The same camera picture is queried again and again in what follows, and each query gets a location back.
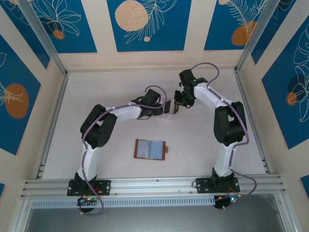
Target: robotic arm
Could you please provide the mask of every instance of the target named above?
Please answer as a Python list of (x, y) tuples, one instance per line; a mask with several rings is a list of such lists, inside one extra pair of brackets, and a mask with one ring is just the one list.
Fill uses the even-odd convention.
[[(94, 188), (100, 186), (102, 189), (109, 189), (110, 181), (96, 180), (100, 148), (109, 141), (116, 123), (138, 119), (143, 116), (158, 116), (163, 114), (163, 107), (160, 103), (157, 103), (158, 100), (161, 100), (161, 95), (149, 89), (145, 96), (132, 100), (127, 106), (121, 108), (104, 108), (98, 104), (92, 109), (80, 129), (82, 138), (86, 134), (84, 139), (85, 144), (83, 145), (83, 153), (85, 154), (84, 162), (82, 162), (78, 172), (75, 174), (74, 180), (69, 182), (68, 196), (83, 196), (91, 192), (85, 181), (83, 170), (87, 180)], [(109, 112), (91, 127), (98, 117), (106, 111)]]
[(227, 192), (229, 186), (239, 189), (236, 184), (237, 179), (234, 177), (234, 173), (232, 173), (229, 166), (231, 152), (234, 149), (235, 153), (237, 149), (233, 147), (242, 141), (245, 132), (239, 120), (226, 103), (234, 107), (246, 126), (242, 103), (224, 99), (219, 93), (207, 85), (207, 80), (204, 78), (196, 79), (191, 69), (182, 71), (179, 77), (181, 80), (180, 86), (183, 86), (183, 91), (175, 91), (175, 104), (191, 108), (194, 105), (195, 99), (204, 102), (214, 112), (213, 132), (215, 138), (220, 143), (218, 159), (212, 170), (211, 179), (197, 180), (197, 182), (199, 181), (198, 184), (201, 185), (201, 192)]
[[(190, 108), (194, 105), (195, 99), (204, 102), (214, 112), (213, 132), (215, 138), (220, 143), (218, 160), (212, 170), (211, 178), (197, 179), (198, 193), (228, 192), (230, 187), (239, 191), (238, 180), (234, 177), (234, 173), (230, 169), (230, 161), (232, 150), (234, 150), (234, 153), (236, 151), (236, 148), (233, 147), (242, 141), (245, 132), (238, 118), (227, 104), (233, 106), (246, 126), (242, 103), (224, 99), (219, 93), (207, 85), (207, 80), (204, 78), (196, 79), (191, 70), (182, 71), (179, 77), (181, 80), (180, 86), (183, 86), (183, 90), (175, 91), (175, 109), (178, 110), (179, 106)], [(103, 189), (107, 189), (107, 192), (102, 193), (102, 195), (109, 194), (110, 181), (96, 180), (99, 149), (108, 142), (116, 123), (143, 116), (158, 116), (163, 114), (161, 104), (157, 103), (158, 100), (160, 102), (160, 98), (160, 94), (150, 89), (144, 97), (138, 97), (132, 100), (128, 106), (104, 108), (101, 105), (96, 105), (93, 108), (80, 130), (82, 137), (86, 134), (85, 144), (87, 146), (87, 152), (82, 163), (84, 166), (80, 166), (78, 172), (75, 174), (74, 180), (69, 182), (68, 196), (83, 196), (91, 192), (84, 179), (83, 171), (94, 189), (96, 186), (100, 186)], [(100, 115), (109, 110), (110, 112), (106, 113), (99, 122), (91, 127)]]

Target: orange circle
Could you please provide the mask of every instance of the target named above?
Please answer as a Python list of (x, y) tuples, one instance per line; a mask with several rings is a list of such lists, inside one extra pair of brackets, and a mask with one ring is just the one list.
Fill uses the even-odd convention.
[(7, 97), (5, 101), (5, 108), (7, 112), (14, 118), (22, 119), (29, 107), (29, 97), (27, 90), (20, 84), (10, 84), (4, 95)]
[(232, 35), (232, 43), (235, 46), (244, 46), (246, 45), (249, 36), (251, 35), (253, 28), (255, 27), (256, 22), (251, 21), (246, 23), (245, 25), (241, 25), (238, 27)]
[(60, 30), (54, 30), (53, 31), (53, 36), (56, 38), (56, 39), (59, 39), (59, 40), (62, 40), (64, 39), (64, 33)]
[(286, 96), (286, 102), (290, 105), (293, 106), (296, 104), (297, 102), (297, 96), (295, 93), (290, 92), (288, 93), (288, 95)]

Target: white robotic arm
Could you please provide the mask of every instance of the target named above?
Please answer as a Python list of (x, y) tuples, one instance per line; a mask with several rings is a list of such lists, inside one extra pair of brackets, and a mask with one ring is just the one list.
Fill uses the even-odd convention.
[[(213, 88), (207, 87), (207, 83), (201, 83), (194, 87), (194, 96), (205, 103), (212, 111), (215, 113), (215, 109), (219, 106), (227, 106), (223, 101), (219, 100), (217, 96), (215, 96), (213, 93), (211, 93), (211, 90), (216, 92)], [(226, 102), (231, 104), (232, 102), (230, 100), (224, 99)], [(224, 144), (220, 144), (219, 152), (218, 152), (218, 158), (217, 162), (214, 166), (214, 170), (218, 174), (218, 176), (228, 176), (232, 174), (232, 171), (229, 169), (229, 161), (231, 157), (231, 151), (233, 149), (233, 146), (236, 143), (231, 143), (229, 146), (226, 146)]]
[[(130, 102), (129, 104), (132, 104), (132, 106), (124, 107), (121, 109), (113, 110), (110, 113), (117, 116), (116, 124), (130, 120), (130, 119), (137, 119), (140, 117), (141, 114), (141, 108), (139, 106), (135, 106), (133, 102)], [(88, 180), (92, 180), (97, 176), (97, 163), (98, 163), (98, 157), (100, 154), (100, 147), (92, 148), (90, 144), (86, 142), (88, 146), (87, 154), (84, 160), (84, 172), (86, 175), (86, 178)], [(83, 153), (85, 152), (86, 148), (85, 145), (83, 145)], [(84, 180), (83, 172), (82, 172), (82, 166), (80, 166), (78, 170), (79, 177)]]
[(227, 192), (228, 188), (234, 186), (237, 181), (230, 169), (233, 161), (231, 159), (232, 150), (235, 153), (237, 149), (235, 145), (241, 142), (245, 135), (238, 118), (227, 104), (235, 109), (246, 126), (243, 105), (240, 102), (231, 102), (222, 97), (207, 84), (207, 80), (196, 79), (190, 69), (182, 71), (179, 77), (180, 86), (183, 86), (183, 89), (175, 91), (175, 103), (190, 108), (194, 105), (195, 99), (204, 102), (214, 112), (213, 132), (220, 143), (218, 159), (212, 170), (212, 176), (209, 179), (197, 180), (197, 182), (200, 181), (200, 186), (204, 185), (198, 190), (205, 190), (201, 193)]

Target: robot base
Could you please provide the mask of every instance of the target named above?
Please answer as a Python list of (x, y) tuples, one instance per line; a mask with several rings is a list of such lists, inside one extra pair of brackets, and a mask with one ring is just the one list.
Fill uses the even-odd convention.
[[(93, 178), (89, 183), (94, 190), (101, 196), (109, 196), (111, 189), (110, 180), (96, 180), (97, 177)], [(87, 185), (77, 173), (75, 173), (74, 180), (69, 181), (67, 196), (84, 196), (94, 195)]]
[(228, 193), (229, 189), (240, 192), (238, 179), (234, 173), (225, 177), (219, 177), (214, 168), (210, 178), (197, 178), (197, 193)]

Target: grey floor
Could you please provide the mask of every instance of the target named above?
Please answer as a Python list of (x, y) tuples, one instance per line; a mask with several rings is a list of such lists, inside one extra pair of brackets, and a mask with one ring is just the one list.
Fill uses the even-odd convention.
[(273, 196), (253, 195), (226, 211), (213, 206), (105, 208), (98, 217), (77, 209), (36, 209), (27, 232), (281, 232)]

